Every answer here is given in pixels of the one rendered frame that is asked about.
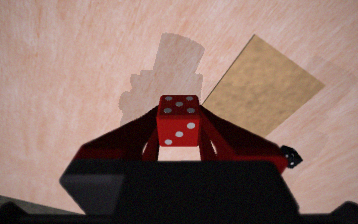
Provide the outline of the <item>black die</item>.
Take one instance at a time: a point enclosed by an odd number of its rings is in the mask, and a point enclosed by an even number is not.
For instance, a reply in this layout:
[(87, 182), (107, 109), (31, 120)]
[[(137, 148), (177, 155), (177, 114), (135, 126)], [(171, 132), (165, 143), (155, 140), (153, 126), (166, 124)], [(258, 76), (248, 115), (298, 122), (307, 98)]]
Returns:
[(283, 145), (280, 149), (288, 159), (287, 168), (293, 169), (295, 166), (297, 166), (299, 163), (303, 161), (301, 156), (297, 153), (297, 151), (294, 148)]

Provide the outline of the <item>red die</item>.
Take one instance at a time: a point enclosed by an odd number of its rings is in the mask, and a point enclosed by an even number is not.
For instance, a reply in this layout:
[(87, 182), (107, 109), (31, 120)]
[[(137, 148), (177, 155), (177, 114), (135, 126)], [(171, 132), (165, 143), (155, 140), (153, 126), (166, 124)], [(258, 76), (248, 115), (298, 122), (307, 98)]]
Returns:
[(197, 147), (202, 114), (196, 95), (162, 95), (157, 112), (161, 147)]

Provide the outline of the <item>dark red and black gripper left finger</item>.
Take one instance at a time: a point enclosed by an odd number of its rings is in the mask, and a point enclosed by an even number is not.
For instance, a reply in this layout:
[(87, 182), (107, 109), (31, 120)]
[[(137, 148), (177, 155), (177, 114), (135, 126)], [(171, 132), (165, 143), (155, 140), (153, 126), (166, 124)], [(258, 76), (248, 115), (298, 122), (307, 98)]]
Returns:
[(158, 161), (160, 147), (156, 119), (158, 106), (143, 116), (81, 145), (72, 160)]

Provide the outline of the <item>tan flat mat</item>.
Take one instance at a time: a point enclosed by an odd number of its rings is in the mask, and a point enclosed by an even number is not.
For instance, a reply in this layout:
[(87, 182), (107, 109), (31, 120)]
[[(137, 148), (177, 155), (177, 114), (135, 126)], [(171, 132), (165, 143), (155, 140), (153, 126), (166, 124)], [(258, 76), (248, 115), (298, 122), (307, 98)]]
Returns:
[(202, 106), (265, 138), (325, 86), (254, 34)]

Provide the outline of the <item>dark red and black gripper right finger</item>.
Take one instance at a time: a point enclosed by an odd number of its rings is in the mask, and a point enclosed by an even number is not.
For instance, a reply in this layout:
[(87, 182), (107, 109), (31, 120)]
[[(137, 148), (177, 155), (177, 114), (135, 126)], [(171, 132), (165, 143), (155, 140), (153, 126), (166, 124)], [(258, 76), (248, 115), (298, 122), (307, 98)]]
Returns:
[(282, 175), (288, 166), (288, 159), (276, 143), (216, 116), (202, 105), (200, 109), (201, 160), (268, 160)]

